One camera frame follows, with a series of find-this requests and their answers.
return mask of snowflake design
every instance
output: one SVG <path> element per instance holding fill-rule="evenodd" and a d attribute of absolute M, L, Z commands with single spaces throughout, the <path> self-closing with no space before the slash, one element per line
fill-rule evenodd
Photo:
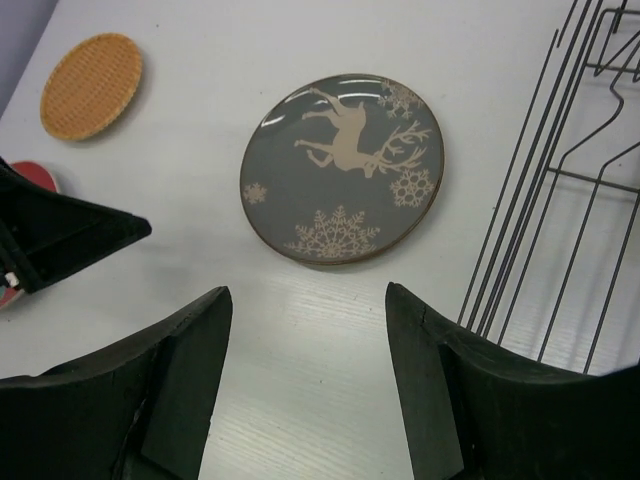
<path fill-rule="evenodd" d="M 382 81 L 381 86 L 382 90 L 388 91 L 389 93 L 378 97 L 378 105 L 391 107 L 391 109 L 387 111 L 387 116 L 389 118 L 396 117 L 398 112 L 402 110 L 402 118 L 408 120 L 411 118 L 411 105 L 415 104 L 416 107 L 421 107 L 423 105 L 420 97 L 402 85 L 389 80 L 384 80 Z"/>
<path fill-rule="evenodd" d="M 429 178 L 429 170 L 421 171 L 405 170 L 402 176 L 389 185 L 395 197 L 396 207 L 418 208 L 427 195 L 432 193 L 436 186 Z"/>
<path fill-rule="evenodd" d="M 242 191 L 242 196 L 251 205 L 263 203 L 267 199 L 267 189 L 259 183 L 245 185 L 244 190 Z"/>
<path fill-rule="evenodd" d="M 331 217 L 318 210 L 312 228 L 296 225 L 297 242 L 284 246 L 316 258 L 355 257 L 373 252 L 376 246 L 370 240 L 380 232 L 379 228 L 365 228 L 364 212 L 347 217 L 344 207 L 339 206 Z"/>

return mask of reindeer antler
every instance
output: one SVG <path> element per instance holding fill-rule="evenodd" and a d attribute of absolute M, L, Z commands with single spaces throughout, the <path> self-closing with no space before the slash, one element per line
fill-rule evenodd
<path fill-rule="evenodd" d="M 378 168 L 381 173 L 386 173 L 386 170 L 394 170 L 396 172 L 401 171 L 405 168 L 415 168 L 419 165 L 416 160 L 420 158 L 424 152 L 426 152 L 427 148 L 419 148 L 416 147 L 411 156 L 401 163 L 393 163 L 393 161 L 385 158 L 384 154 L 389 151 L 392 157 L 395 157 L 398 154 L 404 153 L 404 148 L 400 145 L 394 146 L 392 145 L 395 141 L 400 141 L 405 145 L 413 145 L 416 140 L 422 142 L 423 140 L 429 138 L 429 133 L 431 130 L 418 130 L 420 126 L 420 122 L 417 120 L 413 122 L 413 124 L 406 129 L 404 132 L 398 132 L 400 130 L 400 126 L 396 127 L 393 133 L 389 136 L 386 142 L 382 145 L 382 148 L 373 154 L 374 157 L 378 160 Z"/>
<path fill-rule="evenodd" d="M 403 169 L 416 168 L 418 165 L 420 165 L 420 163 L 416 162 L 416 160 L 420 158 L 426 151 L 427 147 L 416 147 L 411 156 L 401 163 L 392 163 L 389 160 L 383 158 L 380 160 L 378 169 L 381 173 L 387 173 L 387 169 L 393 170 L 394 172 L 401 172 Z"/>

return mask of round coaster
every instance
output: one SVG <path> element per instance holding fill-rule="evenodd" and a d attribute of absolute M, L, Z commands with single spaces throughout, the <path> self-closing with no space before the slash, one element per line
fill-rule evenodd
<path fill-rule="evenodd" d="M 39 187 L 46 188 L 51 192 L 59 192 L 58 184 L 53 175 L 47 169 L 35 162 L 16 162 L 11 164 L 16 172 Z M 6 307 L 14 300 L 22 296 L 23 290 L 15 290 L 0 286 L 0 308 Z"/>
<path fill-rule="evenodd" d="M 113 122 L 130 102 L 142 56 L 128 37 L 104 33 L 85 40 L 58 63 L 45 85 L 40 119 L 62 140 L 82 140 Z"/>

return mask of reindeer design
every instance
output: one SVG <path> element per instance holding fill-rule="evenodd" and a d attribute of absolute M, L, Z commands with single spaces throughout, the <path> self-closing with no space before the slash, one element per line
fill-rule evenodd
<path fill-rule="evenodd" d="M 367 124 L 367 112 L 364 109 L 364 103 L 360 102 L 357 107 L 346 107 L 338 98 L 321 92 L 317 88 L 310 88 L 309 92 L 326 99 L 331 108 L 322 112 L 307 112 L 302 115 L 302 119 L 326 117 L 338 129 L 331 145 L 307 140 L 296 140 L 294 144 L 295 147 L 309 147 L 307 156 L 320 168 L 324 168 L 333 162 L 336 167 L 345 172 L 361 168 L 364 170 L 365 178 L 371 178 L 376 169 L 380 170 L 381 173 L 387 173 L 387 170 L 401 172 L 405 169 L 415 168 L 420 164 L 418 159 L 426 152 L 426 147 L 416 147 L 409 158 L 400 163 L 394 163 L 392 160 L 385 158 L 385 154 L 389 152 L 391 156 L 396 156 L 404 153 L 402 146 L 394 146 L 392 143 L 400 141 L 410 145 L 415 143 L 416 140 L 422 142 L 424 139 L 429 138 L 431 130 L 418 130 L 420 123 L 415 121 L 404 132 L 399 132 L 400 127 L 397 127 L 382 145 L 382 148 L 374 154 L 360 152 L 358 151 L 358 143 L 360 142 L 362 130 Z M 320 150 L 327 155 L 323 160 L 319 160 L 312 149 Z"/>

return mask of plate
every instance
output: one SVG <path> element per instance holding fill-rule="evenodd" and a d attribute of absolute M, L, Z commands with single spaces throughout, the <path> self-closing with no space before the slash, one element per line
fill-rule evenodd
<path fill-rule="evenodd" d="M 440 127 L 418 95 L 387 78 L 341 75 L 297 90 L 265 117 L 244 155 L 240 195 L 271 248 L 342 264 L 406 237 L 443 171 Z"/>
<path fill-rule="evenodd" d="M 46 188 L 51 192 L 60 191 L 53 175 L 46 168 L 35 162 L 16 162 L 11 164 L 11 168 L 39 187 Z M 0 308 L 6 307 L 23 294 L 23 290 L 0 286 Z"/>

